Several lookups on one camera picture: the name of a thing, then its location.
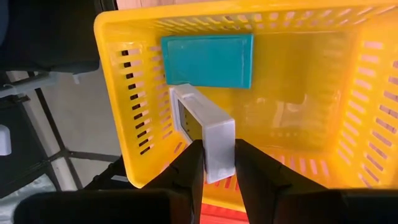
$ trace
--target red object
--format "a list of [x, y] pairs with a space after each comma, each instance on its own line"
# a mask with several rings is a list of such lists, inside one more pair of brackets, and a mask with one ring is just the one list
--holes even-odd
[[200, 214], [201, 224], [249, 224], [246, 213], [227, 208], [202, 204]]

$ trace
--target floor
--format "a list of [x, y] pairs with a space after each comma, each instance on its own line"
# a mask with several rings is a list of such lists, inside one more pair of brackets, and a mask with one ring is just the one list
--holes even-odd
[[[211, 0], [117, 0], [119, 9], [200, 1]], [[27, 78], [26, 72], [11, 72], [9, 76], [12, 81]], [[102, 69], [83, 75], [79, 84], [71, 74], [59, 73], [58, 77], [55, 85], [42, 89], [66, 147], [71, 151], [121, 155]], [[25, 108], [47, 154], [51, 156], [59, 151], [58, 144], [35, 92], [27, 95], [31, 100], [24, 103]], [[72, 159], [72, 162], [83, 186], [109, 164], [86, 159]], [[75, 190], [76, 185], [65, 160], [58, 159], [52, 165], [62, 189]]]

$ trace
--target teal rectangular block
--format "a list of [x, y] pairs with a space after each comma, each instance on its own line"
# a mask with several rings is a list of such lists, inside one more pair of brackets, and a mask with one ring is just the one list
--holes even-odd
[[253, 38], [252, 34], [163, 37], [167, 84], [250, 88]]

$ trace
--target white object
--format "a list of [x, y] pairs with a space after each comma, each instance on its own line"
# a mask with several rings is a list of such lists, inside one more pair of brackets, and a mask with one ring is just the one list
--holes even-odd
[[56, 73], [40, 73], [34, 77], [25, 78], [11, 84], [0, 86], [0, 98], [26, 93], [37, 88], [53, 85], [57, 82]]
[[0, 156], [11, 154], [11, 136], [7, 126], [0, 124]]
[[207, 182], [234, 175], [235, 120], [189, 84], [172, 87], [170, 97], [175, 129], [189, 143], [192, 139], [181, 125], [179, 106], [182, 104], [201, 125]]

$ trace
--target basket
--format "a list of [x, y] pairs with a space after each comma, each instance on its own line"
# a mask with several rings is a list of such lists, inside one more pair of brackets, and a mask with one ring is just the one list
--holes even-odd
[[[236, 136], [329, 188], [396, 188], [397, 1], [220, 1], [100, 14], [95, 36], [129, 181], [187, 146], [174, 131], [160, 38], [254, 36], [249, 90], [198, 88]], [[244, 211], [236, 177], [203, 203]]]
[[202, 204], [200, 224], [249, 224], [244, 212]]

